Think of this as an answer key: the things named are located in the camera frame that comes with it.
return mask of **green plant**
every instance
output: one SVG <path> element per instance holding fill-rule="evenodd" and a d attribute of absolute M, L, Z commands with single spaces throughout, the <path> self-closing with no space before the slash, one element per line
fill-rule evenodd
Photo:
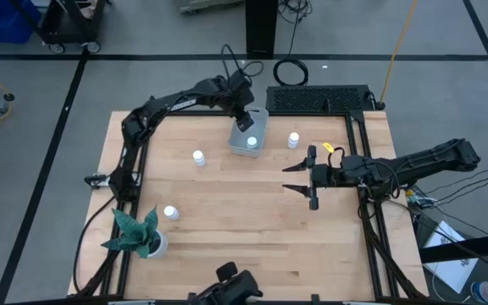
<path fill-rule="evenodd" d="M 118 238 L 104 242 L 101 246 L 110 250 L 136 251 L 141 258 L 147 258 L 148 254 L 159 247 L 160 242 L 160 236 L 156 231 L 158 228 L 156 207 L 146 215 L 142 224 L 130 215 L 113 208 L 114 218 L 122 234 Z"/>

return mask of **bottle cap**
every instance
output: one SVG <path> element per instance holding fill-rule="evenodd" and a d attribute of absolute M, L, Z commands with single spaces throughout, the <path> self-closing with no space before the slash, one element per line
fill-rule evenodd
<path fill-rule="evenodd" d="M 193 152 L 193 159 L 195 161 L 201 161 L 203 158 L 204 158 L 204 156 L 202 155 L 202 152 L 201 151 L 195 151 L 195 152 Z"/>
<path fill-rule="evenodd" d="M 292 132 L 290 135 L 289 135 L 289 139 L 291 141 L 298 141 L 298 134 L 296 132 Z"/>
<path fill-rule="evenodd" d="M 258 139 L 255 138 L 255 136 L 250 136 L 247 138 L 247 145 L 249 147 L 255 147 L 258 144 Z"/>
<path fill-rule="evenodd" d="M 165 208 L 164 212 L 165 212 L 165 216 L 171 217 L 172 215 L 174 215 L 176 213 L 176 208 L 173 206 L 167 206 L 167 208 Z"/>

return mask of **black cart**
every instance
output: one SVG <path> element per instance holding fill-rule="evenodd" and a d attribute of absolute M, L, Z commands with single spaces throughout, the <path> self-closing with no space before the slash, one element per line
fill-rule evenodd
<path fill-rule="evenodd" d="M 111 5 L 110 0 L 97 0 L 96 9 L 91 19 L 87 19 L 80 12 L 81 8 L 90 6 L 90 3 L 84 0 L 52 0 L 40 27 L 25 12 L 19 0 L 9 1 L 24 16 L 35 33 L 48 45 L 48 49 L 53 53 L 64 53 L 64 44 L 67 43 L 78 43 L 86 47 L 90 53 L 97 53 L 101 50 L 97 34 L 103 18 L 105 3 Z"/>

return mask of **blue bin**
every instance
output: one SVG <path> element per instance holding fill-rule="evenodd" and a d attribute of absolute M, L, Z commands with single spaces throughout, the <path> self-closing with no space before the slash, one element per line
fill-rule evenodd
<path fill-rule="evenodd" d="M 30 0 L 22 0 L 22 8 L 39 22 L 41 13 Z M 0 42 L 26 43 L 33 29 L 9 0 L 0 0 Z"/>

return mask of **yellow tag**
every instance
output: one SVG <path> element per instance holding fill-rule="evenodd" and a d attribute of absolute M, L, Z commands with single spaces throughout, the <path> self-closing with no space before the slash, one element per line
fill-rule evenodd
<path fill-rule="evenodd" d="M 325 148 L 327 148 L 327 150 L 329 151 L 329 153 L 334 153 L 335 152 L 335 149 L 327 142 L 323 143 L 323 146 Z"/>

